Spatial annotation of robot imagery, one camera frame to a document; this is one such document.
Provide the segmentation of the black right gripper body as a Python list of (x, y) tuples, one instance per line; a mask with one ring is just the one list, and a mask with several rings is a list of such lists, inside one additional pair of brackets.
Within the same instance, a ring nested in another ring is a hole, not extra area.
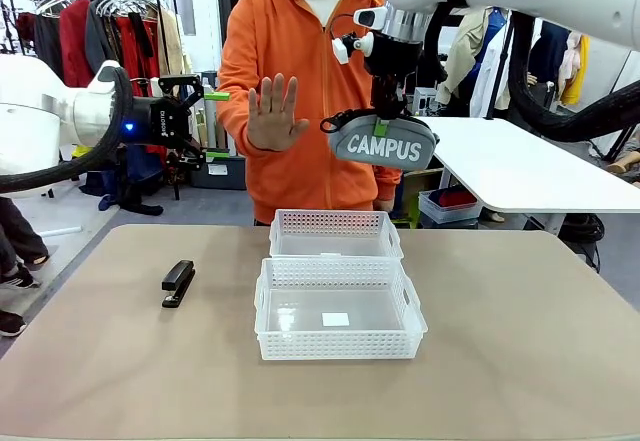
[(405, 78), (413, 73), (422, 53), (422, 43), (398, 41), (377, 31), (371, 31), (373, 45), (365, 56), (365, 69), (372, 76)]

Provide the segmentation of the person's right hand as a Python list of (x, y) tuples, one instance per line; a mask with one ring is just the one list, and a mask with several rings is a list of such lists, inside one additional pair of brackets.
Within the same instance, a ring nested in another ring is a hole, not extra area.
[(297, 119), (295, 109), (298, 80), (288, 83), (282, 73), (274, 79), (264, 77), (260, 92), (249, 90), (249, 117), (247, 137), (259, 150), (283, 152), (290, 149), (310, 126), (307, 119)]

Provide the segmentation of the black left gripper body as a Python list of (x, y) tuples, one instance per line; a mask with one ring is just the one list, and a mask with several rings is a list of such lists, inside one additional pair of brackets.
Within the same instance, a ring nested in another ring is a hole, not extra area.
[(190, 145), (190, 109), (172, 96), (134, 97), (129, 143), (185, 149)]

